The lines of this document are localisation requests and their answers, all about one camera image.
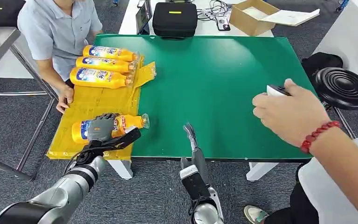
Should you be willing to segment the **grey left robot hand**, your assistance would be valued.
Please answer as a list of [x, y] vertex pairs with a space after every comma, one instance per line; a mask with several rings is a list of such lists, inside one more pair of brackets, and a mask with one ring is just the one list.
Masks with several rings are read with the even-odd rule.
[[112, 131], [116, 127], [115, 120], [119, 113], [104, 113], [96, 116], [88, 128], [88, 141], [107, 142], [112, 139]]

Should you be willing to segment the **person's hand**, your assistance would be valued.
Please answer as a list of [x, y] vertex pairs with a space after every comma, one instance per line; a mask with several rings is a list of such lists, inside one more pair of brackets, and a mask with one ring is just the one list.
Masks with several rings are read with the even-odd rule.
[[252, 99], [253, 114], [283, 141], [301, 147], [306, 137], [330, 122], [330, 118], [311, 91], [289, 78], [285, 80], [284, 88], [289, 96], [266, 93], [255, 96]]
[[58, 103], [56, 109], [64, 114], [65, 110], [69, 108], [69, 104], [73, 102], [74, 89], [64, 84], [59, 87]]

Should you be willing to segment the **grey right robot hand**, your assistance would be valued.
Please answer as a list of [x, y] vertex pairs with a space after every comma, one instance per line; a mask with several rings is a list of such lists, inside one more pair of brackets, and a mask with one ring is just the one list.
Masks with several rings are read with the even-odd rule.
[[186, 131], [187, 137], [191, 144], [192, 158], [191, 158], [191, 162], [186, 157], [182, 157], [180, 159], [181, 170], [183, 170], [191, 165], [195, 165], [198, 169], [198, 172], [200, 173], [200, 175], [202, 177], [202, 180], [204, 181], [206, 186], [209, 187], [210, 182], [209, 182], [209, 175], [207, 172], [207, 163], [206, 163], [206, 160], [205, 160], [205, 157], [204, 157], [204, 154], [203, 154], [201, 148], [199, 148], [199, 146], [198, 146], [194, 128], [190, 123], [187, 122], [183, 126], [183, 129]]

